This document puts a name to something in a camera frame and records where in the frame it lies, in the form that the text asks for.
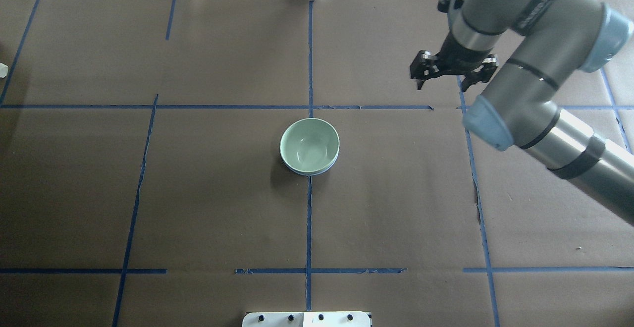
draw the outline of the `table surface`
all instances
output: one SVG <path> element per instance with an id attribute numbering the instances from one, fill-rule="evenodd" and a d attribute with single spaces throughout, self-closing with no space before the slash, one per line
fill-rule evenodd
<path id="1" fill-rule="evenodd" d="M 634 228 L 469 135 L 482 85 L 408 79 L 436 1 L 0 0 L 2 325 L 634 324 Z M 628 149 L 633 60 L 555 97 Z M 341 139 L 313 178 L 278 151 L 308 116 Z"/>

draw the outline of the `green bowl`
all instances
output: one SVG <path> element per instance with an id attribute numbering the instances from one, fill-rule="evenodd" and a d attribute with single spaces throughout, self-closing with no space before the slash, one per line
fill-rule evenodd
<path id="1" fill-rule="evenodd" d="M 328 171 L 339 156 L 339 135 L 328 122 L 309 117 L 294 122 L 281 136 L 279 153 L 293 172 L 303 176 Z"/>

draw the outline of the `light blue joint cap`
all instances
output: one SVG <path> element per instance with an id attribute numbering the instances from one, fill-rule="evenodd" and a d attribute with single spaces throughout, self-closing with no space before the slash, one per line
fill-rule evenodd
<path id="1" fill-rule="evenodd" d="M 603 4 L 601 29 L 588 58 L 579 69 L 590 73 L 603 67 L 632 37 L 632 31 L 634 23 L 629 18 Z"/>
<path id="2" fill-rule="evenodd" d="M 513 145 L 513 135 L 506 123 L 482 95 L 476 97 L 474 104 L 462 117 L 462 125 L 499 151 Z"/>

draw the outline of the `robotic arm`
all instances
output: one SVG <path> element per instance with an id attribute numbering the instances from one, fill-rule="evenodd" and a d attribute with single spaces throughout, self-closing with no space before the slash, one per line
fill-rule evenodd
<path id="1" fill-rule="evenodd" d="M 420 51 L 410 65 L 419 89 L 445 74 L 463 75 L 463 92 L 487 83 L 501 34 L 525 36 L 464 126 L 500 151 L 519 146 L 634 225 L 634 156 L 552 101 L 575 70 L 605 65 L 632 35 L 632 21 L 594 0 L 440 0 L 438 9 L 449 13 L 450 33 L 438 54 Z"/>

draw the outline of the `metal bracket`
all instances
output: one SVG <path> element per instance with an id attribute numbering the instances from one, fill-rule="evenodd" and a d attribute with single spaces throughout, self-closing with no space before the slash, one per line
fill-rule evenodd
<path id="1" fill-rule="evenodd" d="M 372 327 L 372 318 L 362 311 L 249 313 L 242 327 Z"/>

